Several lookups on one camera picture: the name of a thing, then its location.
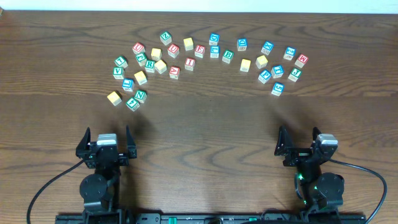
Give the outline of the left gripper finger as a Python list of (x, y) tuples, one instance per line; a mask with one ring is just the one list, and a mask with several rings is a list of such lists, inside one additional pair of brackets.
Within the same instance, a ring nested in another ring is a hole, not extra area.
[(126, 126), (126, 142), (127, 142), (127, 154), (130, 159), (137, 157), (136, 143), (131, 135), (129, 126)]
[(75, 154), (77, 157), (86, 157), (89, 154), (90, 141), (91, 141), (91, 131), (90, 128), (87, 128), (83, 138), (76, 147)]

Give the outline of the green N block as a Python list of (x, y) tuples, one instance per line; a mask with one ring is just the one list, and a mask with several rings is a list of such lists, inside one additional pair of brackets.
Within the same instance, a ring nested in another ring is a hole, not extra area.
[(147, 93), (144, 90), (137, 90), (134, 95), (134, 99), (139, 103), (145, 103), (147, 99)]

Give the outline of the red E block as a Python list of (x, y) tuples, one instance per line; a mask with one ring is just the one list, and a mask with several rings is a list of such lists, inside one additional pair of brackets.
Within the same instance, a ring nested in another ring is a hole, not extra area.
[(205, 54), (205, 50), (206, 50), (205, 46), (198, 44), (195, 47), (194, 54), (196, 57), (203, 58), (204, 54)]

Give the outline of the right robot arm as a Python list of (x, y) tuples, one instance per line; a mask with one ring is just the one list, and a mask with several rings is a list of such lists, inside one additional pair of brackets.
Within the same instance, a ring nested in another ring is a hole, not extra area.
[(340, 175), (321, 171), (320, 166), (330, 160), (338, 148), (338, 140), (332, 134), (321, 133), (314, 127), (313, 141), (308, 148), (296, 147), (284, 126), (279, 128), (279, 135), (274, 155), (283, 156), (285, 167), (296, 167), (295, 191), (305, 202), (305, 209), (299, 217), (310, 222), (315, 214), (327, 216), (338, 214), (338, 207), (343, 204), (344, 178)]

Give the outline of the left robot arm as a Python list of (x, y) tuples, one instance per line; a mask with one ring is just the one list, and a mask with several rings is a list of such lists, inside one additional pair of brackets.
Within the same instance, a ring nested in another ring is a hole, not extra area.
[(90, 130), (76, 147), (76, 156), (94, 173), (80, 184), (84, 200), (84, 223), (135, 223), (132, 212), (119, 207), (121, 167), (137, 157), (137, 149), (129, 128), (126, 128), (127, 151), (118, 151), (116, 134), (100, 134), (91, 141)]

